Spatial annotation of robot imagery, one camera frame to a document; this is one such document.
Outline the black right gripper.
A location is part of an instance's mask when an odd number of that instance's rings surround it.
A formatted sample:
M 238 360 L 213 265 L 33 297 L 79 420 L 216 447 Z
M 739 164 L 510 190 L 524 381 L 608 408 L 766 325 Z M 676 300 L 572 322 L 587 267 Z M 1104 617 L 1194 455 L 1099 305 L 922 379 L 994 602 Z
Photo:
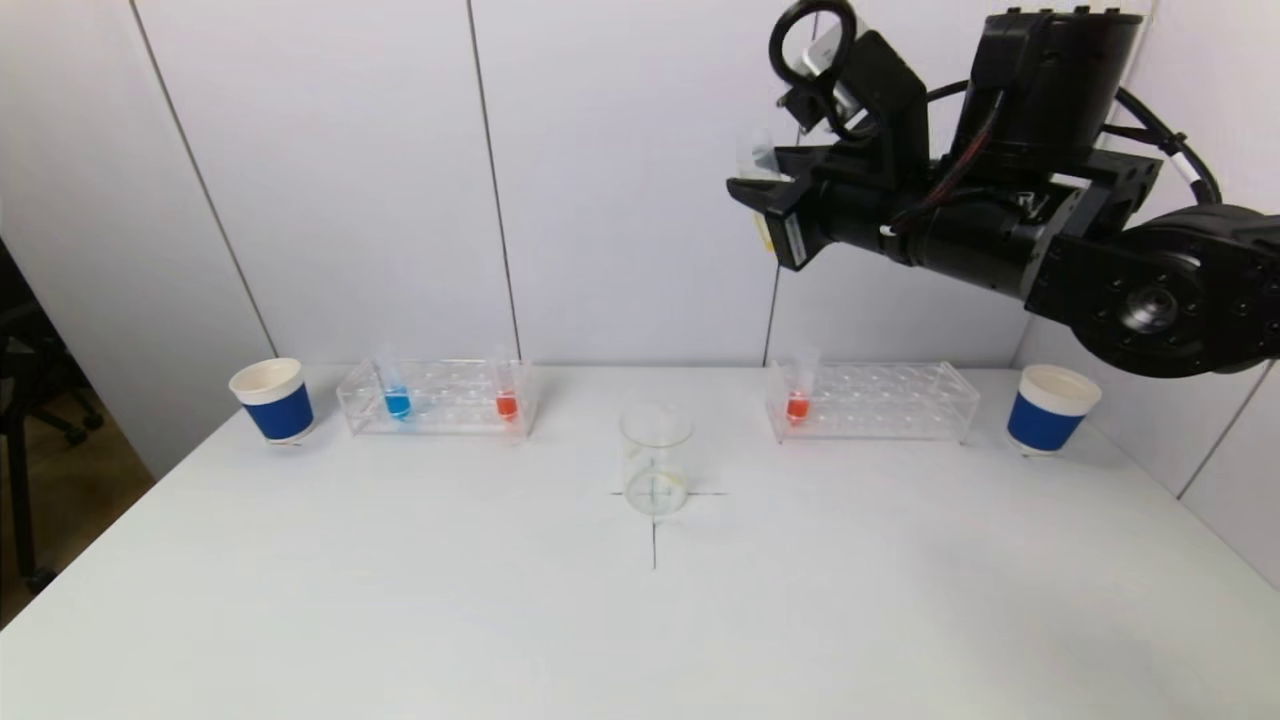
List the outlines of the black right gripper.
M 829 246 L 883 255 L 881 227 L 893 214 L 900 187 L 867 167 L 829 164 L 831 146 L 778 146 L 780 173 L 764 179 L 732 177 L 730 197 L 771 215 L 780 231 L 780 265 L 800 272 Z

